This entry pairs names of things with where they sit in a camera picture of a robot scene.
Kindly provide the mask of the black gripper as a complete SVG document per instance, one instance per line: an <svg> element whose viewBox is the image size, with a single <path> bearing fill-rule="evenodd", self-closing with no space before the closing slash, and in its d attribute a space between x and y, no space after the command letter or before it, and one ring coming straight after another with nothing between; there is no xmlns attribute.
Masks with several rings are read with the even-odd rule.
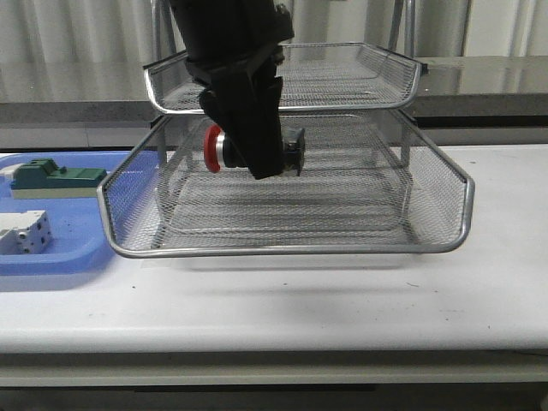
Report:
<svg viewBox="0 0 548 411"><path fill-rule="evenodd" d="M288 8L273 1L170 1L185 65L204 90L204 113L231 139L257 180L283 167L278 105L283 41L295 36Z"/></svg>

